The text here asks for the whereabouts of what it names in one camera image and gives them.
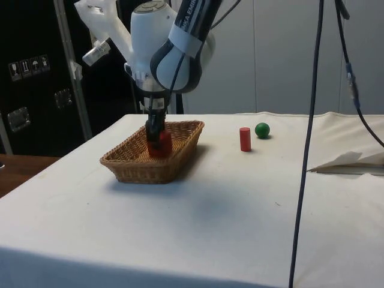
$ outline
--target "red cylinder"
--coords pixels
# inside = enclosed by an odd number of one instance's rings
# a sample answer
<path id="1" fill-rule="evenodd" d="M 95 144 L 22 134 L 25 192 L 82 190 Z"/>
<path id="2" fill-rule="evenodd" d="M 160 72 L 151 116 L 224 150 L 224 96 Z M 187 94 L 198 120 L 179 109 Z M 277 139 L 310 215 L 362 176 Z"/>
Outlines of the red cylinder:
<path id="1" fill-rule="evenodd" d="M 172 136 L 169 131 L 160 133 L 159 143 L 148 142 L 149 156 L 154 158 L 167 158 L 172 153 Z"/>
<path id="2" fill-rule="evenodd" d="M 251 129 L 248 127 L 240 128 L 240 150 L 251 151 Z"/>

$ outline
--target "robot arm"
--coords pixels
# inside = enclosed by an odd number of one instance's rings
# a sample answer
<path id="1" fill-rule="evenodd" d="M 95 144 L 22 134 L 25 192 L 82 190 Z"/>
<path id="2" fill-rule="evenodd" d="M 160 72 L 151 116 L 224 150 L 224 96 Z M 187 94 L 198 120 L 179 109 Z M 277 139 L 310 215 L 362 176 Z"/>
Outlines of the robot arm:
<path id="1" fill-rule="evenodd" d="M 161 139 L 170 92 L 192 91 L 212 58 L 215 41 L 210 30 L 221 2 L 183 0 L 178 13 L 163 0 L 141 4 L 132 13 L 131 34 L 118 17 L 116 0 L 75 3 L 81 19 L 98 40 L 84 61 L 92 64 L 105 55 L 110 38 L 127 61 L 126 72 L 143 91 L 151 155 L 166 156 L 161 152 L 169 151 Z"/>

